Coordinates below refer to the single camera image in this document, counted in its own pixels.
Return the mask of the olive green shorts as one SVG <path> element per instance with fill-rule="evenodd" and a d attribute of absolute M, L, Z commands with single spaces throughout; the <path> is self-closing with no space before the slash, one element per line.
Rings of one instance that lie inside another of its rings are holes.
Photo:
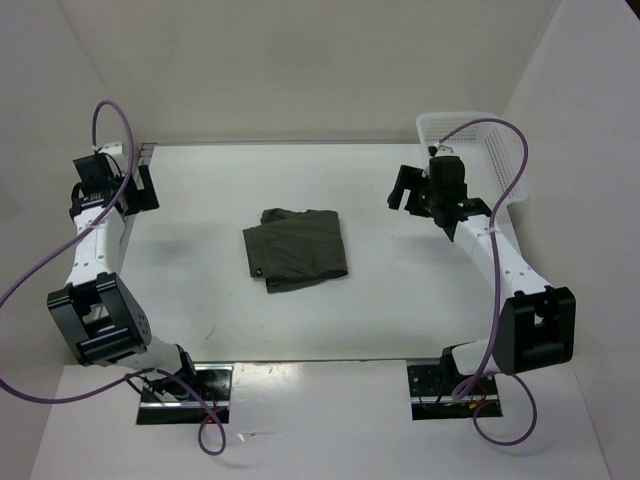
<path fill-rule="evenodd" d="M 270 294 L 348 275 L 340 218 L 334 210 L 265 210 L 260 224 L 242 231 L 250 276 Z"/>

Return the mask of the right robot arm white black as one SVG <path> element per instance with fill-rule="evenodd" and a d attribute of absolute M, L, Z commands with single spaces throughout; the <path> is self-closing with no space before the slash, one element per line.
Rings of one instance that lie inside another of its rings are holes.
<path fill-rule="evenodd" d="M 569 362 L 577 302 L 567 287 L 538 274 L 505 237 L 484 200 L 468 194 L 457 156 L 436 156 L 425 169 L 403 165 L 387 198 L 393 210 L 430 218 L 474 262 L 494 289 L 488 338 L 443 350 L 440 385 L 454 398 L 484 375 L 513 376 Z"/>

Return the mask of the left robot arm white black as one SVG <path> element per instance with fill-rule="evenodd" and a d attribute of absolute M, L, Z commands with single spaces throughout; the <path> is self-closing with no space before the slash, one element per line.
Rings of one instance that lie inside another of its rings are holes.
<path fill-rule="evenodd" d="M 127 179 L 119 143 L 106 144 L 74 162 L 80 177 L 70 217 L 81 236 L 62 289 L 49 293 L 48 310 L 82 366 L 148 369 L 149 388 L 178 400 L 191 398 L 200 376 L 190 355 L 151 332 L 142 306 L 119 276 L 126 221 L 159 202 L 147 166 Z"/>

